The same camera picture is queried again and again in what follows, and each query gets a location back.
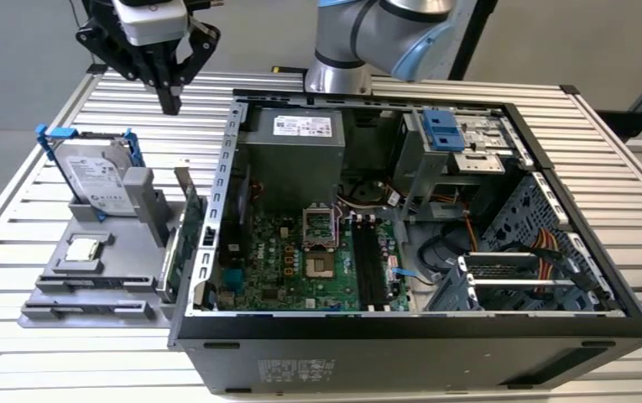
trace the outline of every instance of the power supply label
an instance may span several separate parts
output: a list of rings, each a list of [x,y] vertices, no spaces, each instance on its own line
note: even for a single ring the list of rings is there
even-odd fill
[[[262,382],[326,382],[335,359],[259,359]]]
[[[89,204],[109,215],[134,214],[130,195],[111,161],[83,156],[70,156],[66,160]]]
[[[306,116],[277,116],[274,119],[275,136],[333,137],[331,118]]]

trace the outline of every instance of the green circuit board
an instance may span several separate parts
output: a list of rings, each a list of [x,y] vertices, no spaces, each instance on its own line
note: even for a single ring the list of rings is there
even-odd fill
[[[333,252],[306,251],[302,246],[301,215],[294,217],[257,215],[250,236],[247,266],[243,270],[242,291],[235,293],[234,306],[222,308],[237,311],[359,311],[353,235],[349,226],[347,222],[339,224],[339,246]],[[377,228],[381,244],[387,245],[391,240],[394,243],[390,223],[383,223]],[[397,250],[386,253],[399,259]],[[326,260],[309,267],[310,260],[317,262],[322,260],[319,256],[331,261]],[[381,261],[385,275],[387,257]],[[391,311],[409,309],[402,283],[401,294],[389,305]]]

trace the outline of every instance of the aluminum table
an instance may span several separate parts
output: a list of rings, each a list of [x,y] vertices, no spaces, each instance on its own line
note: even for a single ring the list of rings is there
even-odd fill
[[[122,132],[141,138],[155,185],[181,200],[173,166],[187,159],[207,194],[234,88],[302,91],[295,74],[202,73],[186,88],[177,117],[157,96],[114,73],[87,75],[53,126]],[[512,102],[556,163],[564,184],[642,301],[642,165],[581,95],[558,86],[374,78],[379,96]],[[70,190],[39,148],[0,196],[0,401],[234,400],[210,396],[182,353],[166,350],[167,330],[23,329],[19,306],[53,254],[71,213]],[[245,400],[282,399],[243,396]],[[642,402],[642,349],[556,390],[398,395],[286,395],[286,401],[580,401]]]

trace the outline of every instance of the gray wall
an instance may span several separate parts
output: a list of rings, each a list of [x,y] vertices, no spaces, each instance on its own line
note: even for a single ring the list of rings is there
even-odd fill
[[[199,13],[223,35],[207,69],[307,66],[315,4],[227,0]],[[51,120],[90,62],[75,30],[67,1],[0,0],[0,128],[29,129]],[[502,0],[467,78],[573,83],[597,107],[629,106],[642,90],[642,2]]]
[[[223,35],[207,70],[270,71],[273,65],[311,63],[317,0],[227,0],[197,17]],[[0,0],[0,129],[53,120],[91,63],[75,31],[67,0]]]
[[[75,30],[66,0],[0,0],[0,129],[53,120],[91,63]]]
[[[467,80],[574,84],[598,108],[642,91],[642,1],[501,0]]]

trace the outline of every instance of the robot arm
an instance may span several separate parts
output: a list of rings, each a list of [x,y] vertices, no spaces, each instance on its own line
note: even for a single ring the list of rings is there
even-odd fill
[[[369,94],[366,63],[403,81],[430,77],[454,36],[454,0],[318,0],[306,91]]]
[[[89,21],[77,40],[127,80],[142,80],[158,94],[162,111],[177,115],[182,87],[193,81],[219,43],[221,32],[193,12],[213,0],[82,0]],[[189,33],[193,54],[177,60]]]
[[[78,41],[127,80],[157,91],[162,111],[177,115],[179,95],[221,39],[193,12],[221,0],[82,0],[90,17]],[[366,63],[394,78],[430,76],[454,34],[454,0],[318,0],[315,62],[307,92],[370,94]],[[177,47],[190,34],[193,54],[181,63]]]

